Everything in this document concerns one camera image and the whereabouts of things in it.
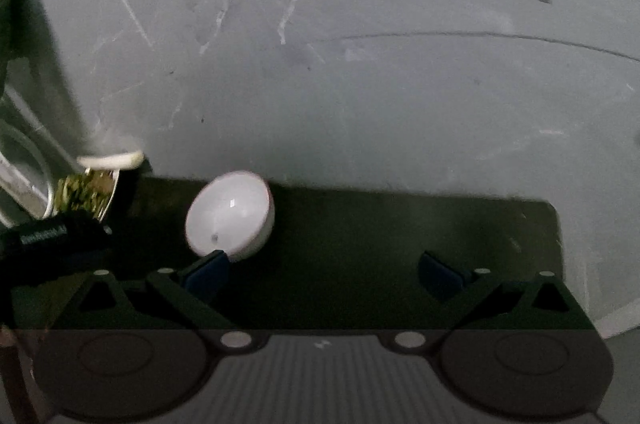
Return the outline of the white plate of stir-fry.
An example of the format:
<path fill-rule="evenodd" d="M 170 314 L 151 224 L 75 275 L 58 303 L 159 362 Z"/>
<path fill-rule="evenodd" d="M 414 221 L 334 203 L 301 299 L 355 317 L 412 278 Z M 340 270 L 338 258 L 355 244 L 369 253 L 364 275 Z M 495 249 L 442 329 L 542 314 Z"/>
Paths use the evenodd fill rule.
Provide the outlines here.
<path fill-rule="evenodd" d="M 119 181 L 118 170 L 86 169 L 58 181 L 53 212 L 82 211 L 102 222 L 113 202 Z"/>

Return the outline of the white bowl red rim far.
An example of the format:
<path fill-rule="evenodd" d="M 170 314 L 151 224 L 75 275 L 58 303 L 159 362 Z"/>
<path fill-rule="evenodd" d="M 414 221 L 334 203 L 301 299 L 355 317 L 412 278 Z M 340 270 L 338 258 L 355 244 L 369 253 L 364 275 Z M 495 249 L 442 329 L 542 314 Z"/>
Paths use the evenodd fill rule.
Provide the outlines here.
<path fill-rule="evenodd" d="M 205 185 L 189 207 L 186 241 L 200 257 L 223 251 L 231 261 L 254 255 L 274 225 L 267 182 L 250 171 L 232 171 Z"/>

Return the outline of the white leek stalk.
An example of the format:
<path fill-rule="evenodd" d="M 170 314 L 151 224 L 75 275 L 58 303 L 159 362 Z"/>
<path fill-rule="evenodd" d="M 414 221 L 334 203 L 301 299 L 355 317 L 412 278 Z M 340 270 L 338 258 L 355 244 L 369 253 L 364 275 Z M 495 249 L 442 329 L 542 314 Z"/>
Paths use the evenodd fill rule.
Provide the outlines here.
<path fill-rule="evenodd" d="M 106 156 L 85 155 L 76 158 L 78 164 L 84 168 L 102 170 L 133 170 L 139 168 L 144 160 L 144 153 L 140 150 Z"/>

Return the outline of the plastic bag of greens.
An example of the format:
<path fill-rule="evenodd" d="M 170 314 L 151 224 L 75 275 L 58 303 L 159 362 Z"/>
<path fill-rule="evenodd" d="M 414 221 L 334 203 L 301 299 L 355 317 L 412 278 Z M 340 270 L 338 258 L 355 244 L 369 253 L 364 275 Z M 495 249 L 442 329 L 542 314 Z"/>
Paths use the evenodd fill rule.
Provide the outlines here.
<path fill-rule="evenodd" d="M 1 90 L 6 82 L 6 66 L 11 52 L 11 0 L 0 0 L 0 72 Z"/>

